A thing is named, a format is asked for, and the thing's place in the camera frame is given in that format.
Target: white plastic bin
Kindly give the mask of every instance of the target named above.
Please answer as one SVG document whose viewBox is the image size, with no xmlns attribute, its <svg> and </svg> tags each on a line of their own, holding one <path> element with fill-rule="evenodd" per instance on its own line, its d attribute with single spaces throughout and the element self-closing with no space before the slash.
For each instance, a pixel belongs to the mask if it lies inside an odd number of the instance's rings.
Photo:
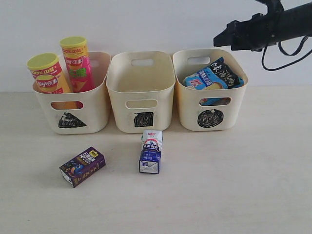
<svg viewBox="0 0 312 234">
<path fill-rule="evenodd" d="M 107 88 L 117 127 L 126 133 L 168 128 L 175 82 L 171 57 L 164 52 L 125 52 L 114 56 Z"/>
<path fill-rule="evenodd" d="M 193 73 L 203 69 L 220 57 L 244 80 L 244 85 L 234 89 L 194 90 L 187 88 L 183 80 Z M 191 63 L 192 58 L 198 61 L 209 58 L 208 63 Z M 192 131 L 226 130 L 236 123 L 239 109 L 245 94 L 248 78 L 234 57 L 219 49 L 183 50 L 173 55 L 176 74 L 176 91 L 181 124 Z M 203 98 L 229 98 L 227 105 L 202 106 L 199 101 Z"/>
<path fill-rule="evenodd" d="M 43 94 L 39 92 L 36 83 L 33 84 L 33 89 L 49 125 L 58 134 L 95 133 L 103 129 L 108 122 L 111 104 L 105 78 L 111 56 L 103 52 L 89 52 L 89 58 L 96 84 L 96 88 L 93 90 L 81 93 Z M 63 72 L 68 75 L 62 56 L 59 57 L 59 61 Z M 56 110 L 51 105 L 52 102 L 65 101 L 80 101 L 83 107 L 73 110 Z M 63 126 L 62 121 L 70 121 L 73 124 Z"/>
</svg>

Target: small box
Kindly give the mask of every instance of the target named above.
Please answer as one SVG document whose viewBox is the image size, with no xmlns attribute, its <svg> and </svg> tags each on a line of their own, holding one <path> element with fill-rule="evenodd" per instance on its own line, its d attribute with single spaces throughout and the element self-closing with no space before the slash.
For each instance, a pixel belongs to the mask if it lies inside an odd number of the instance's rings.
<svg viewBox="0 0 312 234">
<path fill-rule="evenodd" d="M 144 130 L 139 161 L 141 173 L 159 174 L 162 149 L 162 132 Z"/>
<path fill-rule="evenodd" d="M 66 181 L 74 188 L 105 165 L 104 155 L 90 147 L 59 169 Z"/>
</svg>

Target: table surface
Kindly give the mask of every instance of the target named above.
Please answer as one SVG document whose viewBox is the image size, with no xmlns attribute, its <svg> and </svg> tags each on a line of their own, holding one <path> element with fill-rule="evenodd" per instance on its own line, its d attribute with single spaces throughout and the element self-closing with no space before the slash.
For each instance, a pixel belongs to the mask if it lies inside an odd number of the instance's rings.
<svg viewBox="0 0 312 234">
<path fill-rule="evenodd" d="M 0 94 L 3 234 L 310 234 L 312 86 L 249 87 L 236 125 L 191 132 L 176 110 L 160 174 L 141 134 L 50 130 L 33 93 Z M 59 166 L 90 146 L 107 165 L 72 188 Z"/>
</svg>

